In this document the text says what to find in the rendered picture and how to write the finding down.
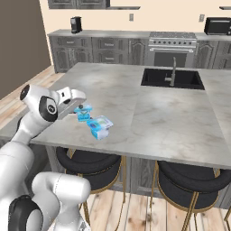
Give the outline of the black sink basin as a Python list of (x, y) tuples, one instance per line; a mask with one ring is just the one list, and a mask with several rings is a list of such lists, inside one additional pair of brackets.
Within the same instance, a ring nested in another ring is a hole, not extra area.
[(204, 85), (197, 71), (172, 69), (145, 69), (142, 86), (161, 88), (185, 88), (204, 90)]

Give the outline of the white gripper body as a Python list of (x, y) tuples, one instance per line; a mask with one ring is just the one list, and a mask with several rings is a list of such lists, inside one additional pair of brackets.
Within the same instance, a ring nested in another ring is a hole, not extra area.
[(57, 90), (58, 94), (58, 119), (63, 119), (66, 115), (87, 100), (86, 94), (77, 89), (63, 88)]

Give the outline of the small blue yogurt container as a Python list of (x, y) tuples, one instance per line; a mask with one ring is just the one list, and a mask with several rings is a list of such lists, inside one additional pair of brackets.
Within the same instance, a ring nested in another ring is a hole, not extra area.
[(74, 109), (74, 113), (78, 116), (78, 120), (80, 122), (86, 122), (91, 117), (90, 112), (92, 111), (92, 105), (82, 104), (82, 106), (83, 106), (82, 109), (76, 107)]

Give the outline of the large blue yogurt container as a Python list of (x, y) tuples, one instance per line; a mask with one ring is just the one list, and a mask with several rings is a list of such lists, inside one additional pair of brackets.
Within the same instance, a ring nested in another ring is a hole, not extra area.
[(87, 125), (90, 128), (92, 135), (97, 140), (102, 140), (109, 135), (109, 128), (114, 124), (104, 115), (100, 115), (96, 118), (87, 121)]

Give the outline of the grey wall cupboard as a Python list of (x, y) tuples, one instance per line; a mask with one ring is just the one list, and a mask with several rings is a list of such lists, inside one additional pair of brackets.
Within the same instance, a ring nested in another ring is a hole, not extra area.
[(110, 0), (48, 0), (50, 9), (106, 9)]

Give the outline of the black round bar stool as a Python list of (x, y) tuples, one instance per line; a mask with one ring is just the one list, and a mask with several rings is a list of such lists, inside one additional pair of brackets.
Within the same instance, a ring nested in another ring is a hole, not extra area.
[(123, 202), (125, 203), (126, 158), (121, 155), (76, 150), (71, 157), (68, 148), (56, 149), (57, 159), (68, 174), (89, 180), (91, 194), (111, 188), (119, 173), (123, 173)]
[(162, 196), (175, 208), (187, 213), (181, 231), (186, 231), (191, 216), (208, 211), (218, 200), (219, 191), (231, 183), (231, 170), (156, 161), (152, 189), (157, 185)]

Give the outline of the black coffee machine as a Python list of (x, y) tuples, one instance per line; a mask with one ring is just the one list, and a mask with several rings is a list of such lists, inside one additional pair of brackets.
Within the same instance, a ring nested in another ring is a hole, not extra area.
[(70, 24), (72, 33), (79, 33), (82, 31), (81, 18), (79, 16), (71, 17)]

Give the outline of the stainless steel oven range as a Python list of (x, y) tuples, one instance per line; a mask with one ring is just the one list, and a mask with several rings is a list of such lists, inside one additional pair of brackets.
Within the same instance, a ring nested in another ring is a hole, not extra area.
[(147, 47), (148, 66), (192, 68), (197, 47), (193, 32), (151, 32)]

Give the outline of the grey base cupboard run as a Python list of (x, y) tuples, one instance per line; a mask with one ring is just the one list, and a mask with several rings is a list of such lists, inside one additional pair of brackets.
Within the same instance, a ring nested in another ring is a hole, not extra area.
[[(79, 62), (146, 64), (151, 32), (83, 31), (73, 34), (58, 30), (49, 34), (57, 72), (66, 72)], [(193, 67), (231, 69), (231, 36), (194, 33), (197, 38)]]

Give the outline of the black microwave oven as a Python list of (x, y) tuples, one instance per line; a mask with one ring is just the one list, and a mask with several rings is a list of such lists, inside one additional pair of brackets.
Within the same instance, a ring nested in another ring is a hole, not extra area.
[(204, 33), (207, 35), (231, 35), (231, 18), (208, 17)]

